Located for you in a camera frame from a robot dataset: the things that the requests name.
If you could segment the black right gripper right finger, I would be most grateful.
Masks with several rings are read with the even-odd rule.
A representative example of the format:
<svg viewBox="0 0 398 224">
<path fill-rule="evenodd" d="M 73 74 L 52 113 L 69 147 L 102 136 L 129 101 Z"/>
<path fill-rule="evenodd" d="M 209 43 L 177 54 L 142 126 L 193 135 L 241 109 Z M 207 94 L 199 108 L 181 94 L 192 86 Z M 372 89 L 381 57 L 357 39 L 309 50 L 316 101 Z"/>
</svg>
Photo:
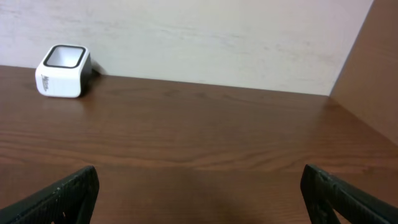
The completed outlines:
<svg viewBox="0 0 398 224">
<path fill-rule="evenodd" d="M 319 167 L 307 164 L 300 189 L 312 223 L 397 223 L 397 208 L 379 200 Z"/>
</svg>

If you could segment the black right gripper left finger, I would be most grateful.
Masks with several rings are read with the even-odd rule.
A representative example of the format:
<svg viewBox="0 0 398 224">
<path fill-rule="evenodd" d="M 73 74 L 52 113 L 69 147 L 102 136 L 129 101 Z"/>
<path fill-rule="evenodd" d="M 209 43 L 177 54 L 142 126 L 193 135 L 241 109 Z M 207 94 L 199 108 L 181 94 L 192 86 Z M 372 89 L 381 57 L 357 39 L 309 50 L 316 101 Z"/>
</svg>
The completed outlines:
<svg viewBox="0 0 398 224">
<path fill-rule="evenodd" d="M 86 166 L 48 187 L 1 209 L 1 223 L 89 223 L 100 183 Z"/>
</svg>

